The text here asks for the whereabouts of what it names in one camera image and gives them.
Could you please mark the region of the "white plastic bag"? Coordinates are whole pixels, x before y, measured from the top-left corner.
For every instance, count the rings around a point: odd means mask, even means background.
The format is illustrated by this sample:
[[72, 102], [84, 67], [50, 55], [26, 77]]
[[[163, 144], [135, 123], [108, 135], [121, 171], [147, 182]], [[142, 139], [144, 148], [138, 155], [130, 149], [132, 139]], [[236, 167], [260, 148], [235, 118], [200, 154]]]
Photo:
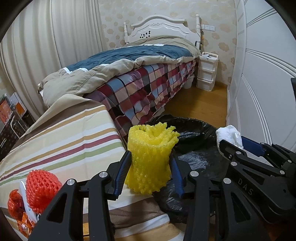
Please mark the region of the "white plastic bag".
[[218, 128], [216, 130], [216, 140], [218, 149], [220, 149], [220, 142], [222, 140], [226, 140], [227, 142], [243, 150], [241, 133], [233, 125]]

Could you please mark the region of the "cream curtain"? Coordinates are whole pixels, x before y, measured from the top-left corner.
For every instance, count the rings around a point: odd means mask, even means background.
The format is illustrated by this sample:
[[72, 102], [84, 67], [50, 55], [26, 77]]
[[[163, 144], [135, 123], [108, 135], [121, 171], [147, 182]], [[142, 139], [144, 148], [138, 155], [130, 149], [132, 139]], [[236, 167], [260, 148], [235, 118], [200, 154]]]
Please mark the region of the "cream curtain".
[[37, 120], [37, 85], [49, 74], [107, 49], [98, 1], [32, 1], [1, 41], [1, 74]]

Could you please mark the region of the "dark patterned storage basket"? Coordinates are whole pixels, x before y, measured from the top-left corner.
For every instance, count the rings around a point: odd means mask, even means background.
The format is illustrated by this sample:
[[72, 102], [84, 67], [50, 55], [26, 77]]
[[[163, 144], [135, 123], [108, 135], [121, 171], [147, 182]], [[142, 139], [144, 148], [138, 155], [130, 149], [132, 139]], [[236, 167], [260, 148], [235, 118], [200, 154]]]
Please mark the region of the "dark patterned storage basket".
[[27, 131], [28, 126], [16, 111], [12, 111], [9, 119], [1, 130], [1, 160], [12, 150], [16, 142]]

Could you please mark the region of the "orange plastic bag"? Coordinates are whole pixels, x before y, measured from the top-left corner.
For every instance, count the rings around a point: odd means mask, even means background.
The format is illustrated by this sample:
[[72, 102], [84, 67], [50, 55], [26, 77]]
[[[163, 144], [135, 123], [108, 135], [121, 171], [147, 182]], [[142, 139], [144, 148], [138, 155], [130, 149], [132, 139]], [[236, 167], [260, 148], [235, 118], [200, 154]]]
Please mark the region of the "orange plastic bag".
[[14, 189], [10, 192], [8, 200], [8, 211], [12, 218], [17, 221], [21, 221], [23, 218], [23, 213], [25, 212], [23, 199], [18, 189]]

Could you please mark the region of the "orange snack wrapper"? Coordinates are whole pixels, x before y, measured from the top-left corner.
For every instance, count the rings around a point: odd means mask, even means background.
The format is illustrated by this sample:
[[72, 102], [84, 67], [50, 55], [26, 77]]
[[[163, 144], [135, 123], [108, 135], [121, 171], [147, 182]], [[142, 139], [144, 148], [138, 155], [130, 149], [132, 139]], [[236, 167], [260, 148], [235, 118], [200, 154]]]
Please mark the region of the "orange snack wrapper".
[[24, 235], [26, 238], [30, 236], [32, 233], [35, 223], [33, 221], [30, 221], [27, 214], [23, 212], [23, 216], [21, 220], [17, 221], [18, 229], [22, 235]]

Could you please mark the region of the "yellow foam fruit net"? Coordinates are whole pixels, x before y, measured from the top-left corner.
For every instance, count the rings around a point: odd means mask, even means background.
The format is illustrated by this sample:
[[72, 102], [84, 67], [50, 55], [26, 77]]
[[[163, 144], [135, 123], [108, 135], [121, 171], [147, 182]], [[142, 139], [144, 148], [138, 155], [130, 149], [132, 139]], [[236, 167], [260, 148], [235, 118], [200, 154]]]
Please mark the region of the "yellow foam fruit net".
[[171, 178], [170, 154], [180, 134], [167, 123], [136, 125], [128, 133], [127, 149], [132, 164], [125, 184], [135, 193], [151, 195], [165, 187]]

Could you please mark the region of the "blue beige duvet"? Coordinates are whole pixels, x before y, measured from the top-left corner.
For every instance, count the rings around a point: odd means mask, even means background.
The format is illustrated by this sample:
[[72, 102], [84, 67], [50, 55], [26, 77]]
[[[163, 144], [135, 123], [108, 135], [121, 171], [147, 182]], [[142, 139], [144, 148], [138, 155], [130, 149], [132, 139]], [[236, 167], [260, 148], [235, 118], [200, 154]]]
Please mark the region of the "blue beige duvet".
[[49, 74], [41, 83], [44, 106], [49, 108], [65, 94], [83, 96], [112, 78], [141, 66], [187, 63], [201, 55], [197, 44], [182, 37], [160, 35], [97, 53]]

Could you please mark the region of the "white bucket under bed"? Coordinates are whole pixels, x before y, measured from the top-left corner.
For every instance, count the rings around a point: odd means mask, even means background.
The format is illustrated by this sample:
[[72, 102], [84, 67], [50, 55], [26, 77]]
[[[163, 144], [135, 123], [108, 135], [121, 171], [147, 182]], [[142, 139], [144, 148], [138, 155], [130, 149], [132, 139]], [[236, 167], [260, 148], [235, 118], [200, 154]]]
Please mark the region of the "white bucket under bed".
[[190, 89], [192, 87], [194, 77], [195, 77], [194, 75], [191, 75], [187, 78], [187, 81], [183, 85], [184, 89]]

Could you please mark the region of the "wall socket plate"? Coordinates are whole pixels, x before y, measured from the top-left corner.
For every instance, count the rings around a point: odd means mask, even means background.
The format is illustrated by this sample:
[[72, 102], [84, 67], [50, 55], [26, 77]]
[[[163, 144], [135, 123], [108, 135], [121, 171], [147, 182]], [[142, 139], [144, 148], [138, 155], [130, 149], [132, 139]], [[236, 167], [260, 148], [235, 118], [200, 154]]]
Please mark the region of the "wall socket plate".
[[211, 26], [211, 25], [201, 24], [201, 29], [202, 30], [208, 30], [208, 31], [215, 32], [215, 27], [214, 26]]

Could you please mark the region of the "red foam fruit net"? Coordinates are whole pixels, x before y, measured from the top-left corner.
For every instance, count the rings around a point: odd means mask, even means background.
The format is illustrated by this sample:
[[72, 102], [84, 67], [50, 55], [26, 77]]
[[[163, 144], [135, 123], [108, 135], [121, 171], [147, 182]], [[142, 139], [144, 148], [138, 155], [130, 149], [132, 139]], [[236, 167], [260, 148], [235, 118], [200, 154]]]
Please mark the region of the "red foam fruit net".
[[26, 198], [29, 207], [42, 214], [62, 187], [53, 173], [45, 170], [31, 171], [26, 180]]

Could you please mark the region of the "striped table cloth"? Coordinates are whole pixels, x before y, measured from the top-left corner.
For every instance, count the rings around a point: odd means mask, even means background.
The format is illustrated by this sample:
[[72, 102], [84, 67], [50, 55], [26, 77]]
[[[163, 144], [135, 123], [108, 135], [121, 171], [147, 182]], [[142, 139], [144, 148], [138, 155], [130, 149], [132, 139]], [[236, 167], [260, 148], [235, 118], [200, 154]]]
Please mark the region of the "striped table cloth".
[[[85, 181], [119, 161], [124, 153], [121, 136], [103, 104], [73, 94], [60, 97], [1, 161], [1, 210], [13, 234], [26, 239], [9, 214], [9, 195], [22, 190], [31, 171], [48, 171], [61, 183]], [[109, 201], [108, 206], [116, 240], [184, 237], [150, 195], [124, 187], [118, 200]]]

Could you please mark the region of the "white drawer unit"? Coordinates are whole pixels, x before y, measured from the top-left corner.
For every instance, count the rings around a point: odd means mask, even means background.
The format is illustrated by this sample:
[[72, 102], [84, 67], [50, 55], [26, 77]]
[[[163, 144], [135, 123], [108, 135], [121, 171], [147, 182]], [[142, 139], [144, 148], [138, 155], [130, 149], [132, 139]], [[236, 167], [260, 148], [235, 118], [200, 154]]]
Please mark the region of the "white drawer unit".
[[199, 57], [198, 71], [197, 71], [197, 87], [206, 91], [212, 91], [215, 85], [218, 55], [202, 52]]

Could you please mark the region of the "cardboard box with labels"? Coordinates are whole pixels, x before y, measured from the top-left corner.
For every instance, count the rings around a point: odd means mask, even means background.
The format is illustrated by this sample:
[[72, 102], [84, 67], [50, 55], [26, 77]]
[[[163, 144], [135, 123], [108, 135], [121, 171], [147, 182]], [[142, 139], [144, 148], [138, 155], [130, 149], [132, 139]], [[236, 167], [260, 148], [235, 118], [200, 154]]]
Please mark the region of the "cardboard box with labels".
[[4, 96], [1, 97], [1, 105], [0, 105], [0, 128], [3, 130], [6, 123], [9, 121], [12, 114], [12, 110], [10, 108], [9, 103], [7, 102]]

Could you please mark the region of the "white bed headboard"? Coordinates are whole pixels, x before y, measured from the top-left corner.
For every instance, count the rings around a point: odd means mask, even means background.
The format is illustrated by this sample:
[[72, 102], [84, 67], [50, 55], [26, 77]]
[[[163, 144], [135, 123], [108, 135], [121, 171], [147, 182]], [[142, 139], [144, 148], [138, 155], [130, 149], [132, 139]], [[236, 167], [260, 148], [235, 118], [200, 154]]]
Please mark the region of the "white bed headboard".
[[127, 23], [124, 23], [124, 41], [126, 44], [153, 36], [177, 36], [182, 37], [196, 47], [201, 44], [200, 16], [195, 15], [196, 30], [193, 32], [185, 26], [185, 19], [174, 19], [164, 15], [151, 15], [139, 23], [132, 24], [131, 33], [128, 33]]

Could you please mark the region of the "black lined trash bin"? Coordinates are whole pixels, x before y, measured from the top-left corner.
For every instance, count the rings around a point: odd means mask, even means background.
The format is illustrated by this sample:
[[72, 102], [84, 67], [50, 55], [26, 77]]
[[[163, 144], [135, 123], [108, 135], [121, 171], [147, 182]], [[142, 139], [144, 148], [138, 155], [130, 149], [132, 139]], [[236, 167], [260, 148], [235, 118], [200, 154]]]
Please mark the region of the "black lined trash bin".
[[[155, 117], [147, 124], [153, 126], [157, 123], [174, 126], [175, 131], [180, 134], [179, 141], [174, 146], [179, 160], [189, 163], [193, 170], [213, 183], [220, 182], [225, 177], [228, 161], [217, 149], [217, 128], [202, 120], [174, 117], [170, 114]], [[190, 201], [178, 197], [172, 180], [152, 195], [172, 223], [187, 223]]]

